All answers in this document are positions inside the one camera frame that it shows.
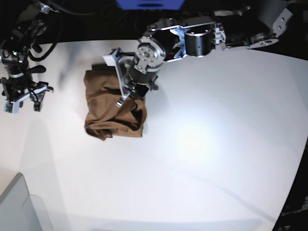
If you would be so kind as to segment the translucent grey plastic bin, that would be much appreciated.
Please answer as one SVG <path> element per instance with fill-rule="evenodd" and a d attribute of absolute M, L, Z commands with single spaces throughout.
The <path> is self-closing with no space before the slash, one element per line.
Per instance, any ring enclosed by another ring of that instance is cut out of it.
<path fill-rule="evenodd" d="M 29 193 L 23 174 L 18 173 L 0 195 L 2 231 L 53 231 L 45 203 Z"/>

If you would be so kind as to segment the brown t-shirt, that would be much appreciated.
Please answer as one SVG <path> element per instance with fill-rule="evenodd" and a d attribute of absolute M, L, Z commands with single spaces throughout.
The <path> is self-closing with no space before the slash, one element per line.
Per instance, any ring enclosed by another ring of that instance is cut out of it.
<path fill-rule="evenodd" d="M 115 71 L 87 70 L 84 77 L 89 112 L 85 132 L 102 141 L 113 136 L 142 137 L 147 118 L 145 99 L 128 98 L 121 107 L 118 78 Z"/>

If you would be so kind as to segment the blue plastic box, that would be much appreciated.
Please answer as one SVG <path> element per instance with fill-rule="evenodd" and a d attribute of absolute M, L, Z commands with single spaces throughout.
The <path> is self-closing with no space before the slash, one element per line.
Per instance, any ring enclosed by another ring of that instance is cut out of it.
<path fill-rule="evenodd" d="M 178 10 L 185 0 L 117 0 L 123 10 Z"/>

